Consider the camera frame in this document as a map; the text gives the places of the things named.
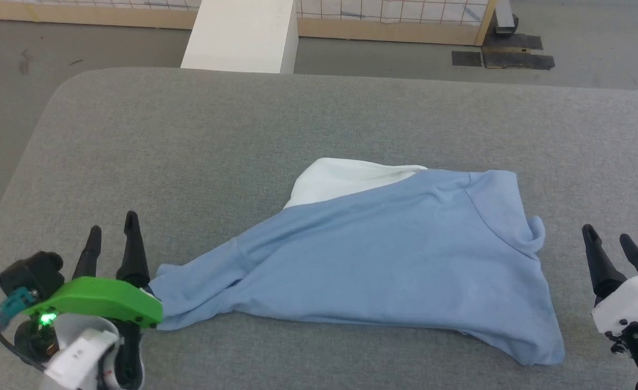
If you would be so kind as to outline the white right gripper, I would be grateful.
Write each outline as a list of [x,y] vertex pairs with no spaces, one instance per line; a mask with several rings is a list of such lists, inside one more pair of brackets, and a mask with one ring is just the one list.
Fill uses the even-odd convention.
[[[638,276],[627,279],[615,268],[593,225],[582,227],[582,238],[594,295],[603,300],[591,312],[596,328],[599,333],[624,335],[631,323],[638,323]],[[638,273],[638,245],[626,233],[620,235],[620,244]]]

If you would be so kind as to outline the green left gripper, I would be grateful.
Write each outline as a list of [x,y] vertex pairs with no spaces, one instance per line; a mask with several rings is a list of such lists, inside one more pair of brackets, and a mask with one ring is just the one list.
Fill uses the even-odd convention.
[[40,363],[41,389],[141,389],[142,331],[163,318],[161,302],[142,288],[151,280],[138,214],[128,211],[116,279],[96,276],[102,230],[92,226],[72,276],[24,313],[51,330],[56,350]]

